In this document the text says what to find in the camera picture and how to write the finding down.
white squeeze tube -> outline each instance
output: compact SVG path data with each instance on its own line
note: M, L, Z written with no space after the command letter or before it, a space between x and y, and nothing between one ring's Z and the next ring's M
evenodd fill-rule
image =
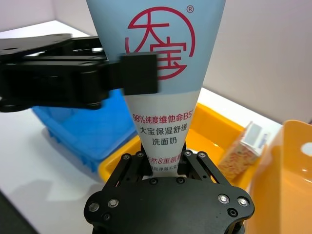
M153 175L176 176L225 0L87 3L109 61L129 52L158 52L160 92L125 101Z

cardboard box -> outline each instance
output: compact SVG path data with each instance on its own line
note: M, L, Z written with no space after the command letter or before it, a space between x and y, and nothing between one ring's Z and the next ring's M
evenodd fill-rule
M228 180L234 179L262 155L268 137L268 131L251 122L224 154L219 170Z

white tabletop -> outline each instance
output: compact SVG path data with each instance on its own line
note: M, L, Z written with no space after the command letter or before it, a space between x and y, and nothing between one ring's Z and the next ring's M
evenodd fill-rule
M0 38L33 37L79 32L57 21L0 33ZM198 100L242 126L252 120L270 130L280 124L206 89ZM31 110L0 113L0 189L41 234L87 234L92 227L83 217L88 197L103 183L80 160L50 139Z

yellow plastic tray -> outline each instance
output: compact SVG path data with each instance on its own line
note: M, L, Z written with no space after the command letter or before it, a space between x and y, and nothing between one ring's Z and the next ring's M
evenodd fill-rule
M232 122L212 109L202 104L197 104L194 118L186 138L186 144L189 149L207 152L215 165L218 165L223 153L243 130L244 128L242 126ZM135 154L140 150L140 146L140 139L136 136L110 155L98 168L100 177L104 181L107 181L117 166L121 155L124 153ZM246 189L258 163L252 165L244 173L231 181L232 185Z
M247 234L312 234L312 125L290 120L263 156L251 185L255 213Z

blue storage basket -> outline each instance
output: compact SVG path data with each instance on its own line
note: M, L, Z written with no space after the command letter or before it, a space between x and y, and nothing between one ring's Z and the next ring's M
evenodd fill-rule
M136 134L120 90L110 92L100 110L33 107L51 137L81 159L92 172Z

